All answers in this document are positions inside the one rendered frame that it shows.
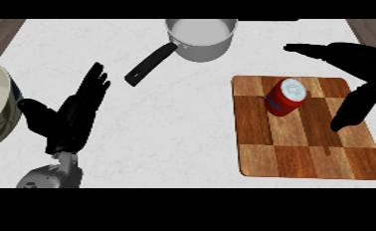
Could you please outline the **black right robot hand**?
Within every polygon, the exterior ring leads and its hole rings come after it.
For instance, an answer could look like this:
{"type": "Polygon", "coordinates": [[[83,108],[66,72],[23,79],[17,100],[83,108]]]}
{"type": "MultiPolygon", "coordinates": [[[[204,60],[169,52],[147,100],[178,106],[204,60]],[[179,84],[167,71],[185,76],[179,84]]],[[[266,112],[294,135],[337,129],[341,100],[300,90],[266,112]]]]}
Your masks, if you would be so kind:
{"type": "Polygon", "coordinates": [[[328,45],[285,44],[282,50],[319,59],[365,82],[346,95],[330,129],[339,131],[344,126],[359,124],[376,106],[376,47],[336,42],[328,45]]]}

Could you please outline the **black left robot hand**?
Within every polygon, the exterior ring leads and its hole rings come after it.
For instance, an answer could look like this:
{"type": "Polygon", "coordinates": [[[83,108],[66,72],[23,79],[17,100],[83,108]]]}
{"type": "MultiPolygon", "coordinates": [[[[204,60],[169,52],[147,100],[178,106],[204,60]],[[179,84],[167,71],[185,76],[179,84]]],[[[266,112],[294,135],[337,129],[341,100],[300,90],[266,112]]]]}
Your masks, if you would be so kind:
{"type": "Polygon", "coordinates": [[[85,146],[95,112],[110,86],[104,66],[95,62],[78,87],[57,111],[32,99],[17,102],[27,128],[47,138],[45,153],[76,153],[85,146]]]}

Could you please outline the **red can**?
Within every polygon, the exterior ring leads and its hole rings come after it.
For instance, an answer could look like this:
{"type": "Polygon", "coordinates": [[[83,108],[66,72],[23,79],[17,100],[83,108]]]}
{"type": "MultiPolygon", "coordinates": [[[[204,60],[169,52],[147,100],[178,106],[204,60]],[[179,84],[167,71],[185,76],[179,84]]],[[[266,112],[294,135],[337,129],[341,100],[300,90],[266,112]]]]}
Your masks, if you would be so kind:
{"type": "Polygon", "coordinates": [[[282,79],[269,90],[263,105],[274,116],[285,116],[305,103],[306,89],[294,79],[282,79]]]}

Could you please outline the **wooden checkered cutting board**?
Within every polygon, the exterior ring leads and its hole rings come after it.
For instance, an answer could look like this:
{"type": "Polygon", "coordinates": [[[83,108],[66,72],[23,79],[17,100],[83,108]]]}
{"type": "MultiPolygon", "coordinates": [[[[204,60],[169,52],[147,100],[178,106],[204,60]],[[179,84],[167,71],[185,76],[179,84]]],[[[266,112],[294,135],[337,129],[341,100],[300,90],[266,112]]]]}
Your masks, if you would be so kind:
{"type": "Polygon", "coordinates": [[[238,171],[244,176],[376,180],[376,141],[364,123],[330,130],[349,94],[340,78],[299,77],[306,102],[272,115],[263,98],[277,77],[231,78],[238,171]]]}

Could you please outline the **pale round bowl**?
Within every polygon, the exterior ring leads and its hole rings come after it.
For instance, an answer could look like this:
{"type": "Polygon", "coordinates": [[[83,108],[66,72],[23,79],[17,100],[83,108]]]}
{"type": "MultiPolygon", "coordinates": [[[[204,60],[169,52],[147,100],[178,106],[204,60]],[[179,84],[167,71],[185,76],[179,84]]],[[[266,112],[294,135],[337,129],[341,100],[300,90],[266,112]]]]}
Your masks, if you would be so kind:
{"type": "Polygon", "coordinates": [[[21,93],[11,76],[0,66],[0,142],[17,124],[21,115],[17,109],[17,102],[21,99],[21,93]]]}

